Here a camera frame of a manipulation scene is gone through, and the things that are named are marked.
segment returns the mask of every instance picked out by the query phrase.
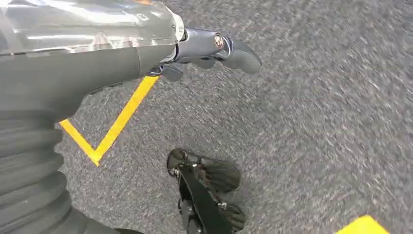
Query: bolt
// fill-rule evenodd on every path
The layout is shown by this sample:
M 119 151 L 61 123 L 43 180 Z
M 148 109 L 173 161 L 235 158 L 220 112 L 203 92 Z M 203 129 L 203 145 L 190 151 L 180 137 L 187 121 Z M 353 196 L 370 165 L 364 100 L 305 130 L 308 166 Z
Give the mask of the bolt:
M 179 175 L 179 170 L 176 169 L 176 168 L 172 169 L 172 174 L 173 174 L 174 176 L 178 176 L 178 175 Z
M 218 203 L 218 206 L 221 207 L 223 210 L 226 210 L 227 203 L 226 202 Z
M 216 45 L 218 48 L 223 48 L 224 45 L 225 45 L 224 38 L 223 38 L 223 36 L 220 35 L 220 34 L 215 34 L 215 36 L 214 36 L 214 41 L 215 41 L 215 45 Z

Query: yellow floor marking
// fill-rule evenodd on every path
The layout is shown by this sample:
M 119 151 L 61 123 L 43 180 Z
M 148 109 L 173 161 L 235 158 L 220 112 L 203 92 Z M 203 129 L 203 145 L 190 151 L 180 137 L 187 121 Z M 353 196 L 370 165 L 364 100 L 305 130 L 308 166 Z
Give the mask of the yellow floor marking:
M 60 125 L 66 130 L 66 132 L 75 140 L 79 147 L 85 152 L 85 154 L 99 166 L 99 161 L 103 155 L 110 149 L 115 142 L 117 136 L 121 133 L 128 120 L 132 117 L 146 94 L 150 91 L 152 86 L 158 80 L 159 77 L 145 77 L 139 84 L 138 88 L 132 95 L 131 99 L 126 104 L 125 108 L 121 111 L 106 136 L 103 138 L 99 146 L 94 150 L 85 138 L 79 133 L 79 131 L 70 123 L 68 119 L 60 122 Z
M 388 234 L 388 232 L 371 216 L 365 215 L 338 231 L 337 234 Z

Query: yellow tape corner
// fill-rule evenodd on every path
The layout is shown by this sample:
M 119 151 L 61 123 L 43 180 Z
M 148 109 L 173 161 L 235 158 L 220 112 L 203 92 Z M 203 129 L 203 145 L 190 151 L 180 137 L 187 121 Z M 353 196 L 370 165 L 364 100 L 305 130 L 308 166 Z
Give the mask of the yellow tape corner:
M 371 216 L 365 215 L 338 231 L 337 234 L 388 234 L 388 232 Z
M 100 142 L 99 146 L 94 150 L 85 138 L 79 133 L 79 131 L 70 123 L 68 119 L 60 122 L 60 125 L 64 130 L 75 140 L 79 147 L 85 152 L 85 154 L 92 160 L 96 166 L 99 166 L 99 161 L 103 155 L 110 149 L 115 142 L 118 135 L 125 127 L 128 120 L 132 117 L 140 103 L 146 97 L 152 86 L 156 83 L 159 77 L 145 77 L 139 84 L 138 88 L 132 95 L 131 99 L 126 104 L 125 108 L 121 111 L 106 136 Z

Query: transparent plastic cover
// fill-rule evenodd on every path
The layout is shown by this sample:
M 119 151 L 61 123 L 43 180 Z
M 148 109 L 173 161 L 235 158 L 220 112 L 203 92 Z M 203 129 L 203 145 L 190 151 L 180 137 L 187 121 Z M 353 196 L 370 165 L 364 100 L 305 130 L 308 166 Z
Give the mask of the transparent plastic cover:
M 0 0 L 0 55 L 176 44 L 182 19 L 151 0 Z

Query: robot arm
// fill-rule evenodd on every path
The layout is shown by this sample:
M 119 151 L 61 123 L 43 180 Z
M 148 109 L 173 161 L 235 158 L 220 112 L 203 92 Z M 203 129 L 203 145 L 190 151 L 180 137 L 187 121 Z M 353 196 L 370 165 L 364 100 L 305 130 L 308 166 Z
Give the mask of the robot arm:
M 55 123 L 88 93 L 176 76 L 177 63 L 261 66 L 245 44 L 184 29 L 155 1 L 4 0 L 0 8 L 0 233 L 117 233 L 72 207 L 54 152 Z

